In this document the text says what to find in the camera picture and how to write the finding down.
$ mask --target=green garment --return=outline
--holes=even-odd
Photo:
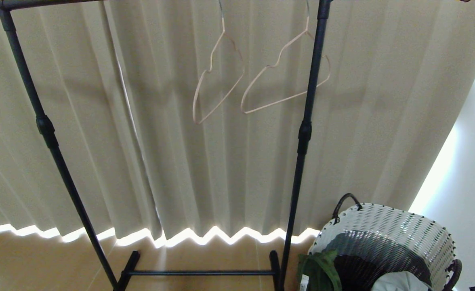
[[[334,267],[336,250],[323,251],[312,255],[298,255],[297,280],[302,274],[309,276],[306,291],[341,291],[341,282]]]

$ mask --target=garment rack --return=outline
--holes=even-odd
[[[139,251],[133,251],[126,264],[126,267],[121,272],[119,281],[116,280],[110,263],[97,239],[92,223],[86,213],[85,207],[81,202],[74,181],[69,173],[67,164],[60,151],[58,140],[55,136],[55,128],[49,117],[40,103],[36,88],[33,84],[29,68],[25,62],[23,50],[17,37],[15,24],[13,22],[11,11],[16,9],[78,3],[78,2],[92,2],[98,0],[0,0],[0,20],[13,53],[13,57],[17,63],[20,77],[23,80],[25,90],[31,101],[31,105],[36,114],[36,126],[38,131],[43,136],[49,151],[53,155],[55,164],[58,167],[63,182],[67,191],[73,201],[73,204],[78,212],[78,215],[85,227],[85,231],[94,247],[94,250],[101,262],[101,265],[108,276],[108,280],[112,285],[114,291],[125,291],[129,280],[132,276],[271,276],[273,278],[274,290],[284,291],[284,280],[286,279],[286,270],[288,267],[288,258],[291,246],[291,236],[293,234],[293,226],[295,223],[295,212],[297,209],[298,196],[300,193],[302,173],[304,170],[304,160],[307,153],[309,140],[311,139],[311,115],[313,113],[313,103],[315,101],[315,92],[317,88],[318,73],[320,69],[320,61],[322,58],[322,50],[324,43],[324,36],[326,34],[326,24],[329,17],[330,3],[332,0],[319,0],[319,7],[317,13],[317,29],[315,33],[315,43],[313,45],[313,57],[311,59],[311,68],[309,73],[309,81],[306,95],[306,105],[304,108],[304,118],[302,120],[300,129],[298,131],[298,148],[297,161],[295,165],[295,175],[293,179],[293,189],[291,193],[290,215],[288,219],[288,226],[286,229],[286,239],[284,240],[284,250],[282,252],[282,263],[279,264],[279,259],[276,251],[271,251],[269,260],[271,269],[269,270],[214,270],[214,271],[152,271],[152,270],[136,270],[135,267],[140,258]]]

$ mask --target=clothing tag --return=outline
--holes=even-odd
[[[306,291],[308,284],[309,276],[302,274],[301,287],[298,289],[298,291]]]

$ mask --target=floor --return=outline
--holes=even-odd
[[[156,249],[147,238],[132,245],[116,245],[114,237],[101,240],[116,277],[126,265],[132,250],[140,250],[137,269],[269,269],[269,252],[282,254],[284,240],[259,243],[244,236],[234,245],[219,237],[200,246],[185,240],[175,247]],[[293,245],[286,279],[286,290],[297,290],[297,254],[306,253],[313,238]],[[38,234],[16,236],[0,232],[0,291],[110,291],[110,283],[88,241],[82,235],[70,243],[61,238],[43,239]],[[258,290],[272,291],[270,276],[149,277],[134,276],[128,291]]]

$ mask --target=curtain fold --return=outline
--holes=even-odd
[[[310,1],[310,31],[317,1]],[[97,232],[154,238],[214,225],[284,228],[304,96],[253,114],[249,82],[302,32],[304,1],[222,0],[245,77],[204,123],[198,78],[221,33],[216,0],[110,0],[13,11],[42,105]],[[251,89],[247,108],[307,88],[302,37]],[[320,229],[346,192],[407,209],[475,77],[475,1],[334,1],[295,234]],[[226,39],[197,104],[206,115],[241,75]],[[328,67],[322,62],[320,76]],[[82,227],[38,134],[0,24],[0,225]]]

